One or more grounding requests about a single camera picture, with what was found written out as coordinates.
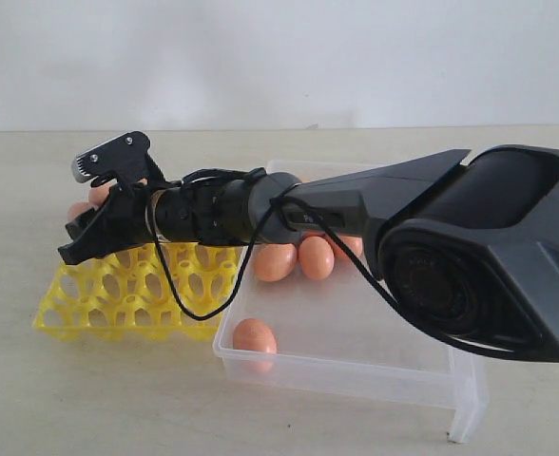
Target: transparent plastic box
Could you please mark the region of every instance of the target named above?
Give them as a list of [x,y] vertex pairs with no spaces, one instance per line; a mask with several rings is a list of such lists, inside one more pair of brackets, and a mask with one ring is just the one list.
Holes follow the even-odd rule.
[[[312,181],[371,167],[271,161],[267,170]],[[214,339],[214,352],[229,379],[453,409],[450,427],[447,423],[438,431],[448,430],[449,440],[457,443],[471,439],[489,401],[482,358],[410,326],[350,262],[337,261],[321,282],[308,279],[297,267],[275,283],[256,280],[252,264]],[[277,354],[233,350],[235,327],[250,317],[271,327]],[[244,361],[271,361],[273,368],[255,373]]]

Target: egg tray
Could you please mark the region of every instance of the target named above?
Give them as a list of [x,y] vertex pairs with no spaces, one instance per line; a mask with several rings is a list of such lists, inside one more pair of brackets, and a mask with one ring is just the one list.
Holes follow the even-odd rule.
[[[191,312],[207,314],[230,295],[238,249],[171,243],[163,251],[181,301]],[[209,340],[219,324],[219,316],[198,322],[181,311],[155,246],[146,244],[78,266],[61,264],[32,326],[61,340],[83,333],[105,340],[121,340],[127,333],[164,340],[173,332]]]

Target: white backdrop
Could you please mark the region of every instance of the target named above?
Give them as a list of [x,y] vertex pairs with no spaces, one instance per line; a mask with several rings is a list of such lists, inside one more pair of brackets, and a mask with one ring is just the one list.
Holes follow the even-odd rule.
[[559,0],[0,0],[0,130],[559,124]]

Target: tabletop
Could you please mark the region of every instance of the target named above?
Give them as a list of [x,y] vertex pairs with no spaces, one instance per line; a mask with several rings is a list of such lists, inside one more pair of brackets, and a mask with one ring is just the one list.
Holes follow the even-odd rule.
[[[0,455],[559,455],[559,366],[488,360],[487,414],[456,445],[439,431],[449,410],[231,383],[211,342],[36,332],[66,210],[87,197],[70,162],[121,133],[0,133]],[[386,164],[456,147],[559,148],[559,125],[147,134],[171,179],[272,159]]]

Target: plastic bin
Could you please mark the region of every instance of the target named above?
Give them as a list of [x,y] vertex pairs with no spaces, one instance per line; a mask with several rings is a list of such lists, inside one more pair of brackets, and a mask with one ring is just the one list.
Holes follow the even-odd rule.
[[[306,161],[271,161],[267,166],[270,172],[287,171],[307,180],[369,168]],[[214,339],[214,352],[229,379],[454,409],[449,440],[470,440],[488,404],[482,358],[411,327],[351,263],[337,261],[322,282],[297,268],[276,283],[256,280],[251,264]],[[278,354],[232,349],[232,333],[248,317],[271,327]],[[272,361],[273,369],[255,373],[243,361]]]

